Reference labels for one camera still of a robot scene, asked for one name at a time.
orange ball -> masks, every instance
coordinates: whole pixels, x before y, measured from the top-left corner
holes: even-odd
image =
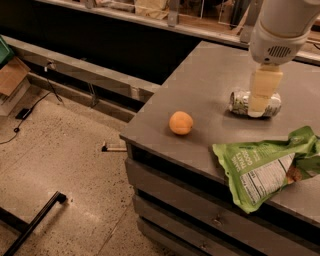
[[[188,134],[193,126],[192,117],[183,111],[175,112],[169,120],[169,127],[172,132],[178,135]]]

gray drawer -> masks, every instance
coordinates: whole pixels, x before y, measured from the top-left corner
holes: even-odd
[[[182,238],[205,253],[216,256],[249,255],[137,195],[133,197],[133,202],[136,213],[141,217],[158,226],[162,226],[170,233]]]
[[[181,256],[207,256],[208,254],[202,253],[200,250],[195,249],[191,245],[182,241],[178,237],[170,234],[169,232],[157,227],[153,223],[139,218],[138,229],[145,236],[159,242],[165,247],[171,249],[174,253]]]
[[[267,255],[315,256],[319,246],[276,227],[266,228],[224,206],[218,199],[132,159],[126,160],[129,183],[211,227]]]

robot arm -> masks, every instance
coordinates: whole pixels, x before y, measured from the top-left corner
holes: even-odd
[[[250,116],[264,113],[282,78],[279,65],[296,56],[319,14],[320,0],[264,0],[249,48],[261,64],[251,79]]]

speckled floor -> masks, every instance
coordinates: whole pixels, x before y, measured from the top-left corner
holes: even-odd
[[[0,117],[0,142],[14,117],[46,91],[31,86],[9,117]],[[55,204],[16,255],[174,255],[137,229],[125,152],[101,152],[103,141],[123,146],[126,123],[67,98],[48,95],[0,145],[0,206],[30,222],[56,191]],[[0,222],[0,255],[19,233]]]

aluminum can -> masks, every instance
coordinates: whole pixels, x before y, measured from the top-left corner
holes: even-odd
[[[249,91],[235,91],[231,93],[229,110],[238,115],[248,115]],[[269,105],[266,108],[263,117],[272,117],[277,115],[281,109],[281,98],[278,93],[272,95]]]

